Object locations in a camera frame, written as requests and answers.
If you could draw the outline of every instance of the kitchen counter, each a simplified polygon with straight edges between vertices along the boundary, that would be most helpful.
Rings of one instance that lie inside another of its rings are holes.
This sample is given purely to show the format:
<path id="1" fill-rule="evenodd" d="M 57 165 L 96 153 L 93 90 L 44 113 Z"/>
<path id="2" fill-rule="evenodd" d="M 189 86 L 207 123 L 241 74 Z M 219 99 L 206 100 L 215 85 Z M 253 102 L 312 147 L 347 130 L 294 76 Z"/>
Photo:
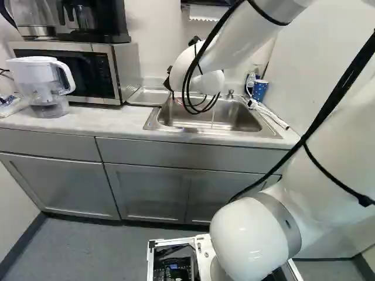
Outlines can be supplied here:
<path id="1" fill-rule="evenodd" d="M 198 133 L 143 130 L 151 111 L 151 107 L 130 105 L 113 109 L 95 106 L 71 106 L 70 113 L 63 117 L 40 119 L 34 117 L 32 110 L 27 108 L 7 118 L 0 119 L 0 128 L 104 138 L 274 149 L 290 149 L 299 139 L 299 135 L 292 129 L 285 131 L 267 116 L 265 116 L 265 119 L 282 136 L 282 139 L 259 138 L 251 135 L 202 135 Z"/>

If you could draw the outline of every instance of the stainless steel sink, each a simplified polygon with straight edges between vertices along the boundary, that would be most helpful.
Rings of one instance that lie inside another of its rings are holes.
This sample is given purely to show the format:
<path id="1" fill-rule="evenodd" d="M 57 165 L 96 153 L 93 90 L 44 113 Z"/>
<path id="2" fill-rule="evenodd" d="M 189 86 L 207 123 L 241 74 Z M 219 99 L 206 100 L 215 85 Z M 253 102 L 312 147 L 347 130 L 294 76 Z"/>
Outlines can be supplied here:
<path id="1" fill-rule="evenodd" d="M 205 102 L 201 95 L 190 96 L 192 104 L 200 104 L 202 109 L 210 101 Z M 181 98 L 169 98 L 162 108 L 154 108 L 144 129 L 167 132 L 189 132 L 214 135 L 247 136 L 263 138 L 281 138 L 268 122 L 257 112 L 249 111 L 242 97 L 231 99 L 219 98 L 216 105 L 202 114 L 188 113 Z"/>

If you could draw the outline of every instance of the coffee maker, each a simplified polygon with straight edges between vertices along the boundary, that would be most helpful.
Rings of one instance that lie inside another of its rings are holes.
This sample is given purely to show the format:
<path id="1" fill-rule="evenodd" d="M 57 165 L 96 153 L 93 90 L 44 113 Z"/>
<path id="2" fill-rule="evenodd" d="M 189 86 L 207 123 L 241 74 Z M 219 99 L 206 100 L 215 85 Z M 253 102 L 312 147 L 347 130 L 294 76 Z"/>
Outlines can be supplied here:
<path id="1" fill-rule="evenodd" d="M 129 43 L 124 0 L 0 0 L 24 40 Z"/>
<path id="2" fill-rule="evenodd" d="M 56 0 L 62 41 L 128 43 L 124 0 Z"/>

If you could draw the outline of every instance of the black cable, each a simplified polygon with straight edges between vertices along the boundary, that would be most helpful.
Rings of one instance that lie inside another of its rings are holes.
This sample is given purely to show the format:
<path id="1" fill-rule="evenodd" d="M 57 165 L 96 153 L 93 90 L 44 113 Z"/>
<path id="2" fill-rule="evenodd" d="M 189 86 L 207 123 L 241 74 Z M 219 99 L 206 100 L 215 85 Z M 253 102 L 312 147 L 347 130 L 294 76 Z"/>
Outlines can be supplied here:
<path id="1" fill-rule="evenodd" d="M 368 207 L 370 205 L 375 205 L 375 201 L 372 200 L 370 197 L 368 196 L 365 196 L 365 195 L 362 195 L 358 192 L 356 192 L 355 190 L 351 189 L 349 186 L 345 185 L 343 182 L 341 182 L 339 179 L 337 179 L 333 174 L 329 173 L 318 161 L 317 159 L 313 156 L 313 154 L 311 153 L 310 149 L 308 148 L 307 144 L 305 143 L 304 144 L 304 149 L 305 149 L 305 152 L 307 154 L 307 156 L 309 156 L 310 160 L 312 161 L 312 163 L 314 163 L 314 165 L 327 177 L 329 178 L 331 181 L 333 181 L 335 184 L 337 184 L 339 187 L 341 187 L 342 189 L 344 189 L 344 191 L 346 191 L 347 193 L 349 193 L 350 195 L 356 197 L 358 199 L 358 202 L 360 205 L 364 206 L 364 207 Z"/>
<path id="2" fill-rule="evenodd" d="M 232 7 L 230 7 L 227 12 L 221 17 L 221 19 L 218 21 L 218 23 L 215 25 L 215 27 L 212 29 L 210 34 L 208 35 L 207 39 L 204 41 L 202 47 L 200 48 L 197 56 L 193 59 L 192 63 L 190 64 L 189 68 L 187 69 L 186 75 L 183 80 L 183 86 L 182 86 L 182 102 L 185 110 L 193 115 L 200 114 L 203 112 L 206 112 L 215 105 L 217 99 L 219 98 L 220 93 L 213 96 L 211 101 L 203 108 L 203 109 L 196 109 L 193 104 L 190 101 L 190 81 L 192 79 L 193 72 L 195 68 L 197 67 L 199 60 L 202 58 L 203 54 L 207 50 L 209 44 L 213 41 L 215 36 L 219 33 L 220 29 L 223 27 L 225 22 L 228 20 L 228 18 L 233 14 L 233 12 L 246 0 L 238 0 Z M 186 89 L 186 100 L 189 104 L 189 107 L 186 106 L 185 101 L 185 89 Z"/>
<path id="3" fill-rule="evenodd" d="M 194 54 L 196 57 L 197 56 L 197 44 L 194 44 Z M 199 69 L 200 75 L 203 75 L 203 72 L 202 72 L 202 69 L 200 68 L 199 63 L 198 63 L 198 69 Z"/>
<path id="4" fill-rule="evenodd" d="M 336 87 L 333 89 L 332 93 L 324 103 L 323 107 L 315 117 L 314 121 L 311 123 L 308 130 L 302 135 L 301 139 L 297 142 L 295 146 L 262 178 L 257 180 L 252 185 L 246 187 L 240 192 L 236 193 L 229 199 L 228 203 L 237 200 L 244 193 L 255 188 L 259 184 L 263 183 L 268 179 L 272 174 L 274 174 L 282 165 L 284 165 L 310 138 L 310 136 L 319 128 L 319 126 L 324 122 L 324 120 L 330 115 L 330 113 L 335 109 L 337 104 L 345 96 L 349 88 L 358 78 L 359 74 L 362 72 L 366 64 L 372 58 L 375 53 L 375 33 L 373 33 L 368 41 L 364 44 L 362 49 L 359 51 L 357 56 L 354 58 L 350 66 L 342 75 L 341 79 L 337 83 Z"/>
<path id="5" fill-rule="evenodd" d="M 194 44 L 194 53 L 195 53 L 195 56 L 197 56 L 197 44 Z M 203 72 L 202 72 L 202 69 L 200 68 L 199 63 L 198 63 L 198 68 L 199 68 L 200 75 L 203 75 Z M 197 107 L 198 105 L 201 105 L 202 103 L 206 101 L 206 99 L 207 99 L 207 95 L 204 95 L 203 101 L 201 101 L 198 104 L 193 105 L 192 107 Z"/>
<path id="6" fill-rule="evenodd" d="M 4 72 L 7 72 L 7 70 L 2 70 L 2 71 L 0 71 L 0 76 L 3 76 L 3 77 L 5 77 L 5 78 L 8 78 L 8 79 L 14 81 L 14 79 L 13 79 L 12 77 L 9 77 L 9 76 L 5 75 Z"/>

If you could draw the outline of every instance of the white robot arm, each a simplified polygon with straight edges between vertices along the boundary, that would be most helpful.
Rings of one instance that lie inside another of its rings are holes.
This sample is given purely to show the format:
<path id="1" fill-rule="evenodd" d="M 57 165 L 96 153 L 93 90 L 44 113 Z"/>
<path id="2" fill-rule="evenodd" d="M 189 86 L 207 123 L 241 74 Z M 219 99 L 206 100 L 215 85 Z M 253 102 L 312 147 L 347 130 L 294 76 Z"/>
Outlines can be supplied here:
<path id="1" fill-rule="evenodd" d="M 224 83 L 218 70 L 248 57 L 311 2 L 238 2 L 220 34 L 199 58 L 203 75 L 195 69 L 190 86 L 217 94 Z M 375 6 L 375 0 L 364 2 Z M 202 46 L 204 42 L 197 43 L 196 50 Z M 174 91 L 183 88 L 196 50 L 191 46 L 174 63 L 169 77 Z M 211 266 L 212 281 L 260 281 L 334 227 L 375 214 L 374 88 L 375 79 L 350 105 L 318 126 L 277 184 L 216 213 L 210 226 L 217 256 Z"/>
<path id="2" fill-rule="evenodd" d="M 314 0 L 239 0 L 238 7 L 199 60 L 191 87 L 216 95 L 224 86 L 222 69 L 232 68 L 257 51 L 282 27 L 288 25 Z M 204 41 L 190 46 L 173 64 L 169 83 L 181 91 L 186 72 Z"/>

